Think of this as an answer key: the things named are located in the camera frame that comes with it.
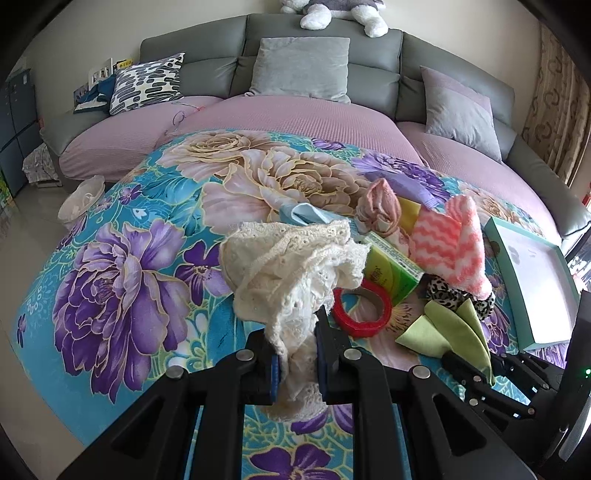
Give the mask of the green microfiber cloth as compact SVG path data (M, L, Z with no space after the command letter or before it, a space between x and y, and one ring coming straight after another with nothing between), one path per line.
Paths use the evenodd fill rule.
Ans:
M456 311L431 300L396 342L423 356L442 359L453 352L479 370L495 385L491 353L473 302L468 299Z

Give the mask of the leopard print scrunchie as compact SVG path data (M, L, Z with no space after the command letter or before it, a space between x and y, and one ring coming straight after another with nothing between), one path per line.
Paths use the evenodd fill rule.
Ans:
M478 299L473 294L450 286L439 276L430 276L426 290L427 298L456 312L467 300L472 302L479 320L488 318L494 310L496 301L492 292L486 299Z

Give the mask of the pink white chevron towel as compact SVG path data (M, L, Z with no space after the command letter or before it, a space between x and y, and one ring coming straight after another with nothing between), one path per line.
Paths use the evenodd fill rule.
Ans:
M478 300L493 288L485 273L485 247L477 205L457 195L443 213L423 207L409 244L410 258L426 273L441 277L449 286Z

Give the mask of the green tissue pack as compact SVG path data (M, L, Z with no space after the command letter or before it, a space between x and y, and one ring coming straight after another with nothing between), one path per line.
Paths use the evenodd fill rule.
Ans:
M394 305L400 304L419 285L424 271L375 232L363 236L361 242L370 247L365 277L383 287Z

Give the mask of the cream lace cloth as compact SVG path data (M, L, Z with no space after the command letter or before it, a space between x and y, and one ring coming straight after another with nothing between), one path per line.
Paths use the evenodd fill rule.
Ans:
M235 295L235 315L262 323L280 358L279 392L264 410L270 419L308 421L327 408L318 386L317 313L332 309L335 289L361 286L369 252L353 240L346 220L245 222L221 243L221 272Z

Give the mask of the pink satin scrunchie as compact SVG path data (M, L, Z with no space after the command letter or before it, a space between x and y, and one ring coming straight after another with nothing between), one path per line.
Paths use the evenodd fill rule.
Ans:
M362 234L375 232L383 238L399 229L402 208L388 181L377 179L356 205L356 227Z

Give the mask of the light blue face mask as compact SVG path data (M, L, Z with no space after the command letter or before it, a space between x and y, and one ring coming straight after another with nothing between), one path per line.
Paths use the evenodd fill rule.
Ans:
M294 205L283 204L280 206L280 222L296 226L308 226L311 224L329 224L332 221L346 220L349 229L354 235L359 234L356 223L345 216L332 213L328 210L311 205L310 203L297 203Z

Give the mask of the yellow sponge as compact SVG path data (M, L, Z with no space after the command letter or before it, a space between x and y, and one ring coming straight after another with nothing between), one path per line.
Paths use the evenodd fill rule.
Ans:
M422 205L404 197L398 197L398 201L401 206L399 226L408 235L411 235Z

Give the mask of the teal white box tray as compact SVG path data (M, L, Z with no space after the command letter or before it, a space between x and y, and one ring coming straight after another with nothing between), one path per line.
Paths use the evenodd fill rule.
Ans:
M575 327L580 294L560 248L512 223L491 217L485 234L513 311L519 348L566 343Z

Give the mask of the red tape roll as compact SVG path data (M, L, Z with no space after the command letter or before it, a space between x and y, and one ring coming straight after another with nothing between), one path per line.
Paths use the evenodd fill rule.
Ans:
M356 321L345 307L342 306L342 296L346 294L363 297L370 301L379 313L374 321ZM355 289L335 288L335 303L332 306L332 317L339 327L349 336L355 338L369 338L377 335L390 322L392 312L392 300L388 291L382 286L363 279L362 284Z

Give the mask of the floral blue blanket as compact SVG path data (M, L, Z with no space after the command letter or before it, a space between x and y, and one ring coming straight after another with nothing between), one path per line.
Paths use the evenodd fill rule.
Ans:
M492 217L560 242L541 199L505 165L457 170L413 154L245 130L179 137L141 159L66 234L33 281L13 347L35 389L83 444L168 367L211 368L256 324L235 317L219 246L285 203L351 216L374 172L402 174L439 202L466 194Z

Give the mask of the white basket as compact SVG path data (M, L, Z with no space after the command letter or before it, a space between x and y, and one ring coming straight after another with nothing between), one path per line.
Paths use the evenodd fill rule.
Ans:
M104 192L105 179L102 175L82 181L60 206L57 214L59 222L70 231Z

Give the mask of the beige patterned curtain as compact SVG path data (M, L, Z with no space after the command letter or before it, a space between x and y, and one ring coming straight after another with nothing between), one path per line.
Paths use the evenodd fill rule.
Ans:
M541 27L540 66L522 137L567 186L573 184L590 138L590 87L546 26Z

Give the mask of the grey and lilac cushion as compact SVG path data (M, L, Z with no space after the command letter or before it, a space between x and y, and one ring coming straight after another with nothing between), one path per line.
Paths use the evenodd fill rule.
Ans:
M502 161L491 101L437 70L421 66L426 98L426 132L454 140Z

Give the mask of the pink sofa seat cover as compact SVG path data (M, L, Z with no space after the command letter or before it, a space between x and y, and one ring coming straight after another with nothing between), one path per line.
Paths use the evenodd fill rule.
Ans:
M514 170L415 122L395 123L375 110L301 97L185 97L131 112L67 114L45 133L59 134L58 165L69 180L95 174L120 180L143 158L173 138L197 130L245 129L304 135L358 147L428 166L456 177L527 212L543 236L560 243L555 221L542 199Z

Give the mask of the dark blue cabinet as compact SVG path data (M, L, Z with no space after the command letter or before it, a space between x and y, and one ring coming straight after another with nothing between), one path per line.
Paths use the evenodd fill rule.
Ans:
M35 85L30 69L1 86L1 174L15 197L27 184L24 159L41 143Z

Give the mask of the blue cushion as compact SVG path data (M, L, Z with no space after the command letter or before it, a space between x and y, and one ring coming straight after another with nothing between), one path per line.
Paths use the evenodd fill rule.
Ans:
M96 83L86 92L74 107L73 113L85 113L93 111L109 112L111 97L115 87L116 75L113 74L106 79Z

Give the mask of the grey velvet cushion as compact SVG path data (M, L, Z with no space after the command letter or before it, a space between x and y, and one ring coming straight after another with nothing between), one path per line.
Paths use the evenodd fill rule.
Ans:
M349 43L344 37L263 38L249 94L349 104Z

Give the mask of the black white patterned cushion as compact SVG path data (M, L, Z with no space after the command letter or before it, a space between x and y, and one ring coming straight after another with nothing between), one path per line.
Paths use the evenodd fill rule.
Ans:
M110 99L109 115L182 98L180 69L184 55L181 52L119 71Z

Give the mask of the grey sofa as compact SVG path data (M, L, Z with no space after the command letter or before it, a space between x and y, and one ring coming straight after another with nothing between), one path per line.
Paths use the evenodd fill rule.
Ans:
M184 55L180 90L185 95L228 99L245 93L260 39L304 36L297 16L249 14L208 22L142 41L142 62ZM571 240L587 232L590 214L525 141L512 130L514 91L464 59L401 30L380 39L363 35L345 20L329 25L325 37L349 40L348 95L352 102L395 122L426 120L420 68L428 66L460 81L491 101L496 135L508 162L549 210L560 236Z

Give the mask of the grey white plush dog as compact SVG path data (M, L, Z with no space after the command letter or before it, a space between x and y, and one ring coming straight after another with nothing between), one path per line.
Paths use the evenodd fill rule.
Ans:
M372 0L283 0L280 12L301 14L302 29L324 30L334 19L353 20L363 26L370 38L380 38L389 32L389 26L381 16L383 1Z

